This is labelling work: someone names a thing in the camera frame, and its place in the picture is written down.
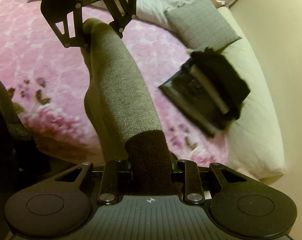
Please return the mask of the black and grey sweater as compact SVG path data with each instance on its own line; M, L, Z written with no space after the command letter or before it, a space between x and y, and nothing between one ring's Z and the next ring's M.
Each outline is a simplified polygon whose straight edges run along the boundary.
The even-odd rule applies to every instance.
M165 135L136 62L110 25L91 18L83 30L91 38L90 51L81 51L90 76L84 107L104 160L129 160L138 195L175 194Z

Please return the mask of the pink rose blanket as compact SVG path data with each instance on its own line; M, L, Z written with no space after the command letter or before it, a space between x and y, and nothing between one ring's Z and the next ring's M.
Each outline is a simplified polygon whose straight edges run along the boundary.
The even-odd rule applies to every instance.
M84 110L89 72L78 48L62 46L41 14L40 1L0 0L0 81L41 151L73 163L104 163L97 134ZM169 31L133 21L123 41L154 101L168 147L200 166L226 163L227 141L209 138L185 118L159 86L188 59Z

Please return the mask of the white body pillow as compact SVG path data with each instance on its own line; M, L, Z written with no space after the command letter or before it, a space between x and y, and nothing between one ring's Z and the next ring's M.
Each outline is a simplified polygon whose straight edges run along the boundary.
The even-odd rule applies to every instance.
M251 92L240 118L231 123L224 139L217 139L210 146L186 148L178 158L190 159L200 166L217 161L257 179L282 176L286 172L283 139L260 63L231 11L227 7L217 11L239 36L222 50L222 55Z

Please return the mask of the white crumpled duvet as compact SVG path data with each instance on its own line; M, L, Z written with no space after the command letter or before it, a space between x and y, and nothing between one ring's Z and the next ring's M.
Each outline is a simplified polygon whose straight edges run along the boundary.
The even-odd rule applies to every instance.
M165 12L192 2L194 0L136 0L136 18L175 32L168 22Z

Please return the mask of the grey knit cushion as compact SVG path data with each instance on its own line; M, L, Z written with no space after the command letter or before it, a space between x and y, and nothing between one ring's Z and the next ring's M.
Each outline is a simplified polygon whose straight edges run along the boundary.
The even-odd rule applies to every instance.
M210 0L195 0L165 15L184 45L193 50L218 51L241 39Z

